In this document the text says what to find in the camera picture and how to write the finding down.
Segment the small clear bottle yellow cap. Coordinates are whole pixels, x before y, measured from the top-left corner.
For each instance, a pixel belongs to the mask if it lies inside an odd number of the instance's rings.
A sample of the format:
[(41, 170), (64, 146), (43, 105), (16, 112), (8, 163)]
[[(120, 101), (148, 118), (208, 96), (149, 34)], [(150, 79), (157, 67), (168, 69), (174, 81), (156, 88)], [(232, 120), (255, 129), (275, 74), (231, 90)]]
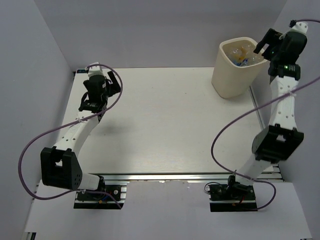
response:
[(241, 54), (244, 58), (248, 58), (254, 51), (255, 46), (251, 43), (244, 43), (241, 47)]

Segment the clear bottle blue label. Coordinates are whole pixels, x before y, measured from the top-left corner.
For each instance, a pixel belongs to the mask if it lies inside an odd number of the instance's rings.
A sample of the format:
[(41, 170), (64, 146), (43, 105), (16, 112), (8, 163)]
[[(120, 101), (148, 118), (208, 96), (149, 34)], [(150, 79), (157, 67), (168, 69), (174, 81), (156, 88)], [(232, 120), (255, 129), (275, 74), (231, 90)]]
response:
[(259, 55), (253, 55), (245, 58), (239, 58), (234, 62), (234, 64), (238, 67), (248, 67), (248, 66), (258, 64), (263, 60), (264, 59)]

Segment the clear crushed bottle white cap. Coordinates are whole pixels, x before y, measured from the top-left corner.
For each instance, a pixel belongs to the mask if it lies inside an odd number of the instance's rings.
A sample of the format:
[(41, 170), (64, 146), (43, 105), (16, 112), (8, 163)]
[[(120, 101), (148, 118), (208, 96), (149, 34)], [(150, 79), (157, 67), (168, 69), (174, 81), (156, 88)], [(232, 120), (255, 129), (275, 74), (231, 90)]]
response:
[(226, 55), (230, 60), (236, 60), (242, 57), (242, 51), (237, 47), (231, 47), (227, 52)]

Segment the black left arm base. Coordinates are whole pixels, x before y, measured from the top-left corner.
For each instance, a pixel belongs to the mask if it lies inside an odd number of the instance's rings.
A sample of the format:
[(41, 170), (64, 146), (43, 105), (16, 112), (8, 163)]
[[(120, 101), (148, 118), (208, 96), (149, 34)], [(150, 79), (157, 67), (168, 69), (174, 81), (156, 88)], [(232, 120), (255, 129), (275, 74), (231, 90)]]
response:
[(127, 181), (106, 181), (107, 193), (89, 193), (80, 190), (75, 195), (74, 209), (81, 210), (120, 210), (125, 203)]

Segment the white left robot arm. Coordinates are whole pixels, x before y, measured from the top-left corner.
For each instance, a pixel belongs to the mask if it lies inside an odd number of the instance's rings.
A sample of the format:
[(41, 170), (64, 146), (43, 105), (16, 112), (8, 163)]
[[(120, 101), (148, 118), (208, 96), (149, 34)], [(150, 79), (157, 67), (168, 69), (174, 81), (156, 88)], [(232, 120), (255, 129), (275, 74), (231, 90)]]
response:
[(102, 120), (108, 99), (120, 93), (122, 88), (113, 71), (104, 74), (102, 70), (89, 70), (83, 85), (86, 92), (75, 123), (53, 147), (45, 147), (40, 153), (41, 176), (46, 186), (72, 191), (87, 190), (90, 196), (99, 200), (106, 193), (104, 181), (99, 175), (84, 173), (78, 156), (86, 139)]

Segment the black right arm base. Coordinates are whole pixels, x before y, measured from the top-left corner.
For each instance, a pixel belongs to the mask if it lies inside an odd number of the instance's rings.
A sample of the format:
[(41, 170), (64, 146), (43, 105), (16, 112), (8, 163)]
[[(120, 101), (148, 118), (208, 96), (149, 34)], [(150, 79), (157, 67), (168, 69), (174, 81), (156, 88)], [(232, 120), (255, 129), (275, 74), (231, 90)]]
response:
[(226, 184), (209, 182), (204, 186), (212, 213), (256, 212), (256, 195), (251, 185), (243, 185), (231, 175)]

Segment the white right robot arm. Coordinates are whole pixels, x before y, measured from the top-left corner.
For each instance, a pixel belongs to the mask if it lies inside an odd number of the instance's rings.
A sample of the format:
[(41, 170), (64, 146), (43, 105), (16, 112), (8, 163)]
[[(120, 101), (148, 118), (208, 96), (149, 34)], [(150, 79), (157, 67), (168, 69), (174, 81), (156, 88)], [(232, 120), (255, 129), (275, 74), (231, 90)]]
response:
[(286, 33), (269, 29), (254, 50), (269, 61), (268, 75), (272, 97), (270, 119), (253, 140), (249, 160), (228, 178), (226, 195), (236, 200), (247, 193), (253, 181), (273, 164), (286, 161), (304, 140), (295, 121), (294, 89), (301, 77), (301, 68), (296, 63), (307, 44), (308, 25), (298, 21)]

